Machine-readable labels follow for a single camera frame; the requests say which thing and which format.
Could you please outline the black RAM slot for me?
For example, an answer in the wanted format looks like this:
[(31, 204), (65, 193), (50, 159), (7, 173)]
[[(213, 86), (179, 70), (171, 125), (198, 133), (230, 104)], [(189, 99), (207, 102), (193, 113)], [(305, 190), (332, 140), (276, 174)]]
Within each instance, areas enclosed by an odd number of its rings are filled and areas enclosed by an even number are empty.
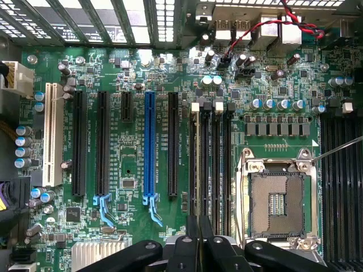
[(224, 114), (223, 136), (224, 136), (224, 186), (225, 186), (225, 235), (231, 235), (231, 121), (234, 117), (235, 103), (227, 103)]
[(200, 103), (191, 103), (189, 133), (189, 198), (190, 214), (201, 214), (200, 196)]
[[(340, 126), (340, 119), (334, 119), (335, 125), (335, 146), (338, 147), (340, 145), (340, 137), (341, 137), (341, 126)], [(337, 243), (336, 246), (336, 263), (339, 269), (341, 269), (340, 261), (341, 261), (341, 226), (340, 226), (340, 216), (341, 216), (341, 209), (340, 209), (340, 153), (339, 151), (335, 152), (335, 204), (336, 204), (336, 220), (337, 220), (337, 230), (336, 230), (336, 238), (335, 242)]]
[[(328, 136), (328, 114), (324, 113), (320, 117), (321, 121), (321, 141), (322, 141), (322, 154), (327, 153), (330, 150), (330, 139)], [(324, 260), (329, 265), (331, 262), (331, 249), (332, 249), (332, 227), (331, 227), (331, 206), (330, 206), (330, 165), (329, 158), (325, 156), (322, 160), (322, 188), (323, 188), (323, 251)]]
[(356, 144), (356, 236), (357, 236), (357, 261), (363, 268), (363, 121), (357, 122), (357, 135), (361, 140)]
[(213, 200), (213, 228), (216, 235), (223, 233), (221, 216), (221, 116), (223, 102), (216, 101), (212, 114), (212, 200)]
[(212, 103), (205, 101), (201, 108), (201, 214), (208, 215), (209, 205), (209, 119)]
[(346, 222), (346, 229), (345, 229), (345, 235), (347, 238), (347, 246), (346, 246), (346, 261), (348, 264), (348, 270), (352, 268), (352, 265), (350, 264), (351, 261), (351, 249), (352, 249), (352, 242), (351, 242), (351, 174), (350, 174), (350, 148), (351, 146), (346, 147), (345, 150), (345, 159), (346, 162), (345, 170), (346, 170), (346, 177), (345, 177), (345, 185), (347, 192), (345, 193), (345, 205), (347, 208), (346, 216), (347, 216), (347, 222)]

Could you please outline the thin metal locking lever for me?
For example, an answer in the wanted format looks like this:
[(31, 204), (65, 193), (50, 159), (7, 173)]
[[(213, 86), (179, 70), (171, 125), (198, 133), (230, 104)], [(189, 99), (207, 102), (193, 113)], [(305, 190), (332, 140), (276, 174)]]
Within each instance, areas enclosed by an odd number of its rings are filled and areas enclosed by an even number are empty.
[(247, 150), (243, 149), (241, 152), (241, 156), (238, 163), (238, 171), (237, 171), (237, 180), (238, 180), (238, 193), (239, 193), (239, 219), (238, 219), (238, 233), (239, 233), (239, 240), (240, 240), (240, 247), (244, 249), (246, 244), (245, 238), (245, 222), (244, 222), (244, 169), (245, 169), (245, 161), (246, 161)]
[(351, 140), (351, 141), (349, 141), (349, 142), (347, 142), (345, 144), (342, 144), (342, 145), (340, 145), (338, 147), (335, 147), (332, 150), (329, 150), (329, 151), (327, 151), (327, 152), (325, 152), (325, 153), (311, 159), (310, 162), (311, 163), (316, 163), (317, 161), (322, 160), (323, 158), (325, 158), (325, 157), (327, 157), (329, 155), (332, 155), (332, 154), (334, 154), (334, 153), (336, 153), (336, 152), (338, 152), (338, 151), (340, 151), (340, 150), (342, 150), (344, 148), (347, 148), (347, 147), (349, 147), (349, 146), (351, 146), (353, 144), (356, 144), (358, 142), (361, 142), (361, 141), (363, 141), (363, 136), (357, 137), (357, 138), (355, 138), (355, 139), (353, 139), (353, 140)]

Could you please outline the CPU socket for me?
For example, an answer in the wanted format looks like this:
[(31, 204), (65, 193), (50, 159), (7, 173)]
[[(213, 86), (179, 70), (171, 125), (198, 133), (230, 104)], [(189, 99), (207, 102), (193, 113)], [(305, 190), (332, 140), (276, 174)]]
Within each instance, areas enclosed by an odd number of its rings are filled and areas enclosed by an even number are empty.
[[(246, 244), (259, 240), (282, 249), (317, 254), (319, 229), (318, 179), (311, 151), (303, 147), (293, 158), (258, 158), (247, 150), (244, 169)], [(239, 193), (236, 168), (235, 238), (238, 233)]]

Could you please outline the silver finned heat sink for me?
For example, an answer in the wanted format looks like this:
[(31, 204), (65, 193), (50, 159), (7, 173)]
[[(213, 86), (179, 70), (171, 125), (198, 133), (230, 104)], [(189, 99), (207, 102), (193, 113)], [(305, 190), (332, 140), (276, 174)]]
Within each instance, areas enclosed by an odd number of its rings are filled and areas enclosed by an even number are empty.
[(77, 242), (71, 248), (71, 272), (77, 272), (126, 247), (126, 243), (121, 241)]

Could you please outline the long black expansion slot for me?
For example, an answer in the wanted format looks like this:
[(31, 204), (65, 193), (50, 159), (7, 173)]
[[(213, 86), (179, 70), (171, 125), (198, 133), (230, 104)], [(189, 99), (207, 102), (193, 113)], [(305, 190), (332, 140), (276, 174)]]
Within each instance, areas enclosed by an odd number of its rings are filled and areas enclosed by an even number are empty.
[(100, 219), (108, 227), (113, 222), (107, 218), (108, 203), (111, 201), (109, 192), (109, 148), (110, 148), (110, 102), (107, 91), (97, 93), (96, 120), (96, 177), (94, 204), (99, 206)]
[(178, 195), (179, 102), (178, 93), (168, 93), (168, 197)]
[(73, 95), (72, 195), (86, 193), (87, 96), (83, 91)]

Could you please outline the blue expansion slot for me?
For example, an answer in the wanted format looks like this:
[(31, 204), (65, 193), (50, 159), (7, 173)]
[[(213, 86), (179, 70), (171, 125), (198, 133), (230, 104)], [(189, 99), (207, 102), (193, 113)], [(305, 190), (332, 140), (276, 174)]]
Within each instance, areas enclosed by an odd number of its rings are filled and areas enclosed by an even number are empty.
[(144, 142), (143, 142), (143, 205), (149, 207), (150, 217), (160, 227), (163, 226), (161, 217), (157, 214), (155, 192), (155, 128), (156, 128), (156, 95), (153, 91), (145, 92), (144, 99)]

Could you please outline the green motherboard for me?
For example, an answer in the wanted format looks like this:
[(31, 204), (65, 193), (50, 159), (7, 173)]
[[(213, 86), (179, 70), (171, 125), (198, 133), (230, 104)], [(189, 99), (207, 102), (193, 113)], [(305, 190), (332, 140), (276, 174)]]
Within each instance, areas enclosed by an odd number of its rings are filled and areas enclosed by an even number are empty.
[[(192, 48), (171, 53), (151, 50), (106, 50), (68, 48), (39, 49), (23, 58), (35, 62), (35, 101), (20, 103), (20, 127), (16, 166), (19, 174), (31, 179), (31, 230), (24, 244), (33, 247), (31, 266), (36, 272), (71, 272), (71, 248), (77, 242), (121, 241), (127, 247), (141, 240), (161, 244), (186, 231), (190, 214), (189, 133), (191, 103), (212, 103), (209, 119), (209, 205), (208, 217), (213, 228), (212, 200), (212, 114), (216, 101), (223, 102), (221, 116), (221, 216), (225, 235), (224, 136), (223, 123), (227, 103), (235, 103), (231, 121), (231, 237), (235, 238), (236, 168), (242, 150), (250, 148), (258, 158), (293, 158), (308, 148), (313, 158), (322, 154), (321, 121), (327, 113), (330, 150), (335, 148), (334, 119), (340, 119), (343, 145), (357, 137), (357, 122), (363, 121), (363, 49), (320, 49), (302, 46), (294, 52), (297, 62), (288, 65), (285, 58), (269, 57), (262, 51), (244, 51), (254, 64), (231, 65), (217, 70), (217, 60), (206, 62), (217, 50)], [(64, 137), (62, 184), (43, 187), (43, 138), (45, 84), (58, 83), (63, 89)], [(86, 193), (72, 195), (73, 95), (87, 96)], [(107, 218), (100, 219), (94, 204), (96, 177), (97, 93), (107, 91), (110, 102), (109, 192)], [(133, 121), (121, 120), (121, 94), (133, 95)], [(163, 226), (152, 221), (143, 201), (144, 99), (145, 92), (156, 95), (155, 192), (157, 214)], [(179, 102), (178, 195), (168, 197), (168, 93), (177, 92)], [(335, 153), (329, 155), (332, 257), (329, 265), (323, 251), (322, 163), (318, 171), (319, 229), (322, 242), (317, 254), (306, 254), (326, 264), (333, 272), (363, 272), (357, 261), (356, 236), (356, 144), (350, 148), (351, 174), (351, 261), (346, 261), (345, 235), (345, 150), (340, 153), (340, 226), (341, 269), (336, 263)]]

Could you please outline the short black expansion slot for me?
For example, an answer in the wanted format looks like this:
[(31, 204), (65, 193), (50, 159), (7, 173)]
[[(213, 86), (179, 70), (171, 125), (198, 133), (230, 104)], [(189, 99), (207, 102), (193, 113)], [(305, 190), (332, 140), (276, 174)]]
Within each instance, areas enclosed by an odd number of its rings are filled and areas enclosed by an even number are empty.
[(133, 121), (133, 95), (130, 91), (124, 91), (121, 94), (121, 120), (122, 122)]

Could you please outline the white expansion slot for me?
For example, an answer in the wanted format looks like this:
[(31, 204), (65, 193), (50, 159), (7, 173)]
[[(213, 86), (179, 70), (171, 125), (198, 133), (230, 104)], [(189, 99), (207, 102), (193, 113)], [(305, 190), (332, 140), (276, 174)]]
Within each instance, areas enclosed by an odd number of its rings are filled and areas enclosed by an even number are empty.
[(45, 84), (43, 187), (62, 184), (64, 99), (58, 83)]

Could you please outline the open PC case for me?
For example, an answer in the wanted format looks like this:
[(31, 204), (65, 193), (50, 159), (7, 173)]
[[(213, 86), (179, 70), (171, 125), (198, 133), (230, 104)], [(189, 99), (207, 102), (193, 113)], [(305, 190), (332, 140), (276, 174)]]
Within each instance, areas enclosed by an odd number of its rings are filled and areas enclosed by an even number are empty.
[[(0, 90), (0, 181), (18, 177), (16, 150), (22, 99), (35, 101), (39, 49), (151, 50), (171, 53), (209, 48), (217, 70), (254, 64), (244, 51), (297, 62), (302, 46), (363, 49), (363, 0), (0, 0), (0, 61), (18, 61), (34, 72), (33, 98)], [(198, 225), (197, 272), (212, 272)], [(36, 272), (31, 230), (0, 233), (0, 272)]]

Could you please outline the white power connector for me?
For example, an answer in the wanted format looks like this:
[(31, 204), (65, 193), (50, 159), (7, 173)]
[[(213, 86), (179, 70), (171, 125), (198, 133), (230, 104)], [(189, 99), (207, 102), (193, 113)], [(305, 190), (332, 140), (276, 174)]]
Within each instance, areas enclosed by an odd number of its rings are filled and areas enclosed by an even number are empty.
[(0, 61), (0, 90), (33, 98), (34, 72), (18, 61)]

